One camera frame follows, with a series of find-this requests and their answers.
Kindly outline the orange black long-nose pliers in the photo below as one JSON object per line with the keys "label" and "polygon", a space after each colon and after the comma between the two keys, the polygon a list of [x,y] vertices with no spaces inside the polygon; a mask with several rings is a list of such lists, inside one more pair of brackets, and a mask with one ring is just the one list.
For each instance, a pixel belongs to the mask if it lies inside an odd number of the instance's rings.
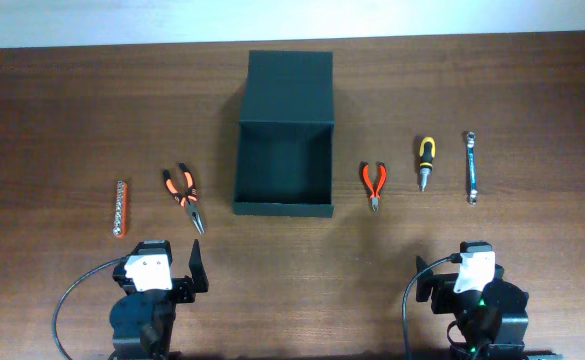
{"label": "orange black long-nose pliers", "polygon": [[193,174],[185,163],[179,163],[178,167],[185,179],[185,190],[180,192],[177,189],[174,181],[171,178],[170,171],[167,169],[162,171],[164,184],[170,196],[181,207],[184,207],[187,210],[188,216],[193,222],[198,233],[203,235],[205,233],[205,226],[197,206],[199,197]]}

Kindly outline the red small cutting pliers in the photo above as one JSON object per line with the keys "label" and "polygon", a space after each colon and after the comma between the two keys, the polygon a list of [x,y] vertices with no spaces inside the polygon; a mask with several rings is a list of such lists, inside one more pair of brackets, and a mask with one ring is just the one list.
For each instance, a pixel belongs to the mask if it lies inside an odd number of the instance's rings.
{"label": "red small cutting pliers", "polygon": [[360,175],[368,195],[371,209],[376,212],[379,210],[381,191],[387,180],[387,168],[383,162],[378,162],[376,178],[372,179],[370,177],[370,165],[367,162],[362,162],[360,165]]}

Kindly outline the yellow black stubby screwdriver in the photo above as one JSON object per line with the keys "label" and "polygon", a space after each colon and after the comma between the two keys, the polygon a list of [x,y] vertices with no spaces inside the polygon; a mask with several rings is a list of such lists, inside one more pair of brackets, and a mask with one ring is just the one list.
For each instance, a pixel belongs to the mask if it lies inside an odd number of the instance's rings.
{"label": "yellow black stubby screwdriver", "polygon": [[428,179],[433,170],[433,160],[436,155],[436,143],[432,137],[424,137],[419,146],[419,174],[421,192],[426,190]]}

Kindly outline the chrome blue ratchet wrench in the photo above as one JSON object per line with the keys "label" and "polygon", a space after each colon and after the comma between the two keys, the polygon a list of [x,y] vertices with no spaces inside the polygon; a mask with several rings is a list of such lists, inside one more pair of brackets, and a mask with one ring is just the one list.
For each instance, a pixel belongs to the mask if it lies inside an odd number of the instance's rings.
{"label": "chrome blue ratchet wrench", "polygon": [[475,141],[476,141],[475,133],[468,132],[466,134],[466,151],[467,151],[468,176],[469,176],[468,203],[470,205],[476,205],[478,202],[478,189],[477,189],[475,156],[474,156]]}

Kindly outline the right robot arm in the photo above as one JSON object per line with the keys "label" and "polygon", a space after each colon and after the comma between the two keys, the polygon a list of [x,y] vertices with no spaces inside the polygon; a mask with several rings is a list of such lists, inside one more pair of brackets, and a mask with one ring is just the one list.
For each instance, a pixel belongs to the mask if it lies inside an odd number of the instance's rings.
{"label": "right robot arm", "polygon": [[436,315],[451,314],[453,359],[521,359],[529,324],[529,294],[503,279],[504,268],[484,241],[463,242],[459,251],[431,264],[418,256],[416,300]]}

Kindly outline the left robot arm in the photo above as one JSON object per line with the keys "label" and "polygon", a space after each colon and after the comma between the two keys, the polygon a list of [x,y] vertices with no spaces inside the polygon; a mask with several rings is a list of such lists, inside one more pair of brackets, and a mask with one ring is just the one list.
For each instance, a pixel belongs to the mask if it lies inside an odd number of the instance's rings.
{"label": "left robot arm", "polygon": [[179,304],[193,303],[209,289],[200,243],[193,242],[188,267],[181,278],[171,275],[171,244],[167,240],[140,242],[116,265],[112,278],[125,296],[112,307],[115,359],[169,360],[181,356],[171,351]]}

